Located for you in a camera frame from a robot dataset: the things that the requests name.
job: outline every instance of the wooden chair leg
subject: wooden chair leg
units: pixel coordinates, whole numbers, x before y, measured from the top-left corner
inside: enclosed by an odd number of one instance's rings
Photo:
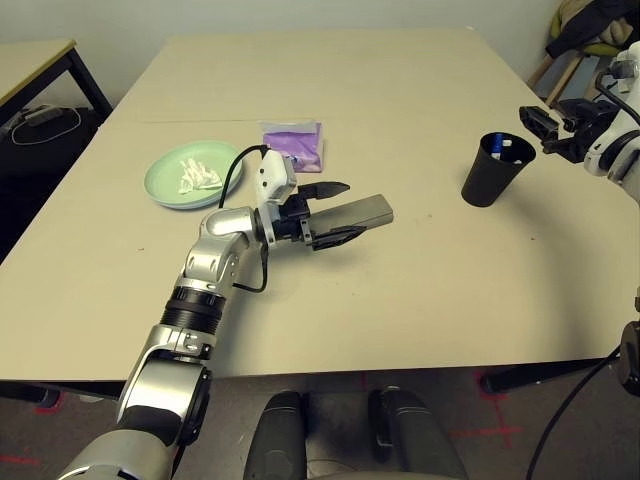
[[[589,80],[589,85],[587,85],[587,89],[584,91],[584,98],[587,100],[593,100],[598,96],[598,90],[596,90],[596,77],[598,74],[606,69],[611,63],[611,57],[600,57],[598,58],[598,64],[596,65],[595,70],[593,71],[593,75],[591,76],[591,80]]]
[[[553,65],[553,62],[554,62],[554,59],[551,58],[549,55],[544,56],[544,60],[542,60],[542,63],[540,64],[540,66],[536,69],[535,72],[533,72],[533,75],[529,77],[529,80],[527,80],[527,85],[531,90],[534,89],[534,87],[536,86],[536,83],[540,81],[543,75],[547,73],[547,70],[549,70],[551,65]]]
[[[560,98],[560,95],[562,95],[562,92],[567,87],[569,80],[571,80],[571,77],[575,73],[583,58],[584,54],[582,52],[576,52],[575,56],[569,61],[569,65],[567,65],[567,68],[560,76],[560,80],[558,80],[558,83],[556,83],[555,87],[553,87],[551,93],[544,102],[547,106],[552,106],[556,102],[556,100]]]

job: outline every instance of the table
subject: table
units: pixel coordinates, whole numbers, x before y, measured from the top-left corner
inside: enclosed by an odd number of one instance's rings
[[[75,45],[74,40],[0,44],[0,125],[65,71],[71,74],[96,113],[106,120],[112,111],[111,105]]]
[[[492,207],[460,197],[482,134],[539,151],[525,104],[541,102],[468,30],[170,40],[0,266],[0,378],[124,379],[207,213],[155,205],[146,169],[185,142],[242,148],[258,120],[309,117],[324,124],[326,168],[299,183],[352,185],[312,211],[383,193],[394,222],[331,250],[277,249],[267,291],[227,303],[216,375],[605,355],[636,316],[624,192],[539,153]],[[255,205],[249,179],[226,206]]]

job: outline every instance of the white tissue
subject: white tissue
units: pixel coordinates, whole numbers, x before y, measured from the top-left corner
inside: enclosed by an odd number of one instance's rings
[[[180,161],[184,168],[184,175],[180,179],[178,193],[185,194],[193,190],[206,190],[222,186],[222,180],[218,174],[204,166],[202,162],[196,162],[193,158],[186,162]]]

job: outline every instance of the wall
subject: wall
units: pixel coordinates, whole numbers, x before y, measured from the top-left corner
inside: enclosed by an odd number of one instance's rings
[[[559,0],[0,0],[0,42],[73,37],[115,103],[172,34],[474,27],[521,77],[543,56]],[[82,99],[70,79],[48,101]]]

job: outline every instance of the cable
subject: cable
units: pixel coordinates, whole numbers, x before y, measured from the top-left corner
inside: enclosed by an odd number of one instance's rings
[[[609,85],[607,85],[605,88],[606,88],[607,90],[611,91],[611,89],[612,89],[613,87],[615,87],[617,84],[618,84],[618,81],[616,80],[615,82],[610,83]],[[592,100],[592,101],[593,101],[593,102],[595,102],[596,100],[598,100],[598,99],[599,99],[600,97],[602,97],[602,96],[603,96],[603,95],[602,95],[601,93],[599,93],[598,95],[596,95],[595,97],[593,97],[593,100]]]
[[[251,152],[255,152],[256,150],[260,150],[260,153],[264,157],[269,150],[269,145],[252,145],[251,147],[245,148],[240,154],[231,162],[231,166],[227,171],[227,176],[224,179],[224,186],[222,187],[222,193],[220,194],[220,201],[218,202],[218,208],[224,207],[224,201],[227,198],[227,191],[229,190],[229,183],[231,183],[231,175],[233,171],[236,169],[238,164],[242,161],[244,157],[246,157]]]
[[[629,106],[627,102],[619,98],[618,96],[611,93],[607,90],[604,85],[602,85],[602,79],[605,75],[611,73],[609,69],[603,70],[596,76],[596,90],[598,90],[602,95],[607,97],[611,102],[620,107],[621,110],[624,110],[633,120],[640,125],[640,115],[633,108]]]
[[[20,127],[22,127],[24,124],[27,123],[27,120],[23,120],[18,125],[13,127],[13,129],[11,130],[11,141],[13,142],[14,145],[19,145],[19,146],[40,145],[42,143],[47,143],[47,142],[50,142],[52,140],[55,140],[56,138],[60,138],[61,136],[66,135],[67,133],[73,132],[76,128],[78,128],[78,127],[80,127],[80,125],[82,125],[82,117],[80,116],[80,113],[78,113],[78,110],[76,110],[75,108],[69,107],[69,108],[67,108],[67,110],[71,110],[73,113],[75,113],[76,117],[78,119],[78,122],[73,127],[67,128],[66,130],[54,135],[53,137],[49,137],[49,138],[46,138],[44,140],[38,140],[36,142],[19,142],[19,141],[16,140],[16,132],[18,131],[18,129]]]
[[[180,466],[180,461],[182,461],[182,456],[184,455],[186,447],[184,445],[180,445],[178,450],[176,450],[176,454],[173,457],[173,465],[171,467],[171,478],[176,474],[178,467]]]
[[[245,290],[251,293],[262,293],[267,288],[267,271],[269,262],[269,247],[266,242],[262,243],[260,247],[260,259],[262,260],[262,285],[259,288],[250,287],[241,283],[234,283],[233,286],[240,290]]]
[[[531,480],[533,478],[533,471],[536,468],[536,464],[538,463],[538,459],[540,458],[540,454],[542,453],[544,444],[549,438],[549,435],[551,434],[553,427],[556,426],[556,423],[558,423],[558,420],[560,420],[560,417],[562,416],[564,411],[567,409],[569,404],[573,401],[576,395],[580,393],[580,390],[582,390],[582,388],[587,383],[589,383],[589,380],[595,377],[595,375],[600,370],[602,370],[611,361],[613,361],[618,356],[618,353],[620,353],[620,346],[617,346],[613,352],[611,352],[606,358],[603,358],[600,363],[598,363],[595,367],[593,367],[593,369],[589,373],[587,373],[585,377],[582,380],[580,380],[580,382],[578,382],[578,384],[573,388],[573,390],[571,390],[569,395],[567,395],[567,398],[564,399],[564,402],[562,402],[558,410],[556,410],[556,413],[553,414],[553,417],[551,417],[551,420],[549,420],[549,423],[544,429],[544,432],[542,432],[542,435],[540,436],[540,440],[538,441],[538,445],[536,446],[535,452],[533,452],[533,457],[531,457],[531,462],[529,463],[529,468],[527,469],[526,480]]]
[[[240,154],[231,162],[231,166],[227,171],[227,176],[224,179],[224,186],[222,187],[222,192],[220,193],[220,201],[218,202],[218,208],[224,207],[224,201],[227,198],[227,191],[229,190],[229,184],[231,183],[231,175],[233,171],[238,166],[238,164],[242,161],[244,157],[246,157],[251,152],[255,152],[256,150],[260,151],[260,154],[264,157],[267,151],[269,150],[269,145],[252,145],[251,147],[245,148]],[[234,283],[233,286],[239,288],[241,290],[245,290],[251,293],[261,293],[267,288],[267,271],[268,271],[268,262],[269,262],[269,247],[266,243],[262,244],[260,248],[260,259],[262,263],[262,285],[260,287],[250,287],[248,285],[243,285],[242,283]]]

